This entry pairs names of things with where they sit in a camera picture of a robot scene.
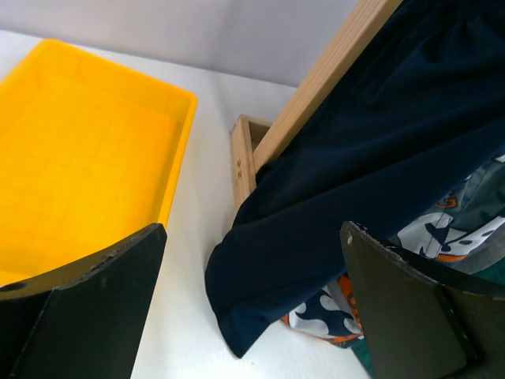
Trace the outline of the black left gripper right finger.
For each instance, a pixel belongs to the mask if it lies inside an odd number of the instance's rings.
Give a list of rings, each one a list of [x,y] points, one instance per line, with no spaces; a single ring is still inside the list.
[[[502,378],[504,286],[345,222],[342,251],[378,378]]]

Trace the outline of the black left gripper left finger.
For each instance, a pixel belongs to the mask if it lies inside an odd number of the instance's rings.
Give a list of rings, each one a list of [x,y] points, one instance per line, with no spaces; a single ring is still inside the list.
[[[129,378],[166,245],[152,223],[1,288],[3,378]]]

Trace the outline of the patterned orange blue shorts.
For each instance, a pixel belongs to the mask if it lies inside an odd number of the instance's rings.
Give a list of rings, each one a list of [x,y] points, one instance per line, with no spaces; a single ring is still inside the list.
[[[503,283],[504,157],[484,163],[391,241],[460,272]],[[351,347],[363,338],[347,274],[291,310],[282,321],[339,347]]]

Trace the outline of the navy blue shorts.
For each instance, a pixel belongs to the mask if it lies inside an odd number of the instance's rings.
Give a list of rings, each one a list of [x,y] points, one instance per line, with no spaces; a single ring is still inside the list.
[[[346,221],[391,241],[497,156],[503,2],[404,1],[260,169],[213,249],[205,286],[228,348],[244,356],[272,323],[347,274]]]

